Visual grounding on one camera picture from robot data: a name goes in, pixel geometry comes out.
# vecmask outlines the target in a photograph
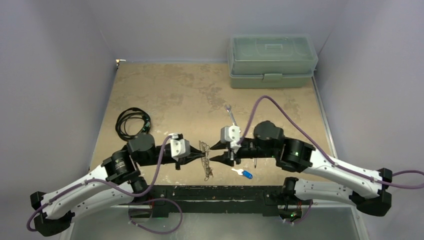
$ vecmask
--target toolbox lid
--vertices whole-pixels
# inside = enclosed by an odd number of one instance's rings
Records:
[[[317,62],[308,34],[234,35],[228,48],[231,76],[312,75]]]

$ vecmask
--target metal wrench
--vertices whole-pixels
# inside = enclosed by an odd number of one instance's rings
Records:
[[[231,112],[231,105],[224,105],[225,110],[228,112],[229,114],[229,118],[231,119],[231,122],[234,126],[237,126],[236,120],[234,119],[234,115]]]

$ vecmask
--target beige tabletop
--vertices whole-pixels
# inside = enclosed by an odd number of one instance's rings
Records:
[[[262,95],[275,99],[306,133],[328,154],[331,153],[312,80],[301,88],[232,89],[225,63],[121,63],[90,168],[101,164],[126,144],[115,132],[115,123],[118,115],[128,108],[137,107],[150,115],[150,133],[156,145],[162,144],[169,133],[182,133],[192,146],[199,148],[199,140],[212,146],[220,139],[220,129],[231,126],[232,122],[224,109],[225,104],[231,105],[235,120],[243,132],[255,101]],[[255,125],[265,120],[283,128],[285,136],[309,142],[267,99],[259,104],[247,137],[252,137]],[[128,122],[129,133],[136,133],[142,123],[142,120]],[[223,150],[212,151],[210,157],[222,152]],[[254,168],[253,159],[242,159],[236,168],[252,173],[253,179],[248,179],[237,175],[227,165],[210,162],[213,177],[208,181],[205,181],[205,171],[200,159],[182,165],[181,170],[175,170],[174,164],[162,165],[156,184],[282,185],[285,177],[290,176],[326,181],[314,175],[286,172],[275,164],[273,158],[258,159],[257,168]],[[148,183],[152,180],[155,168],[140,168]]]

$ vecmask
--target white wall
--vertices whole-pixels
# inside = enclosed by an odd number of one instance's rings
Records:
[[[226,61],[231,34],[309,33],[319,51],[347,0],[88,0],[116,58]]]
[[[337,20],[316,77],[341,159],[394,172],[424,170],[423,13],[422,0],[349,0]],[[366,217],[371,238],[423,239],[424,189],[389,192],[389,213]]]
[[[85,0],[0,1],[0,239],[46,239],[30,194],[87,172],[115,64]]]

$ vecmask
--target black cable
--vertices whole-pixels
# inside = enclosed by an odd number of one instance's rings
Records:
[[[141,119],[144,121],[143,127],[134,135],[130,135],[127,132],[127,121],[130,119]],[[152,127],[152,122],[150,116],[143,110],[138,107],[130,107],[127,110],[121,112],[116,120],[115,131],[118,134],[119,138],[124,141],[130,141],[140,133],[149,133],[150,128]]]

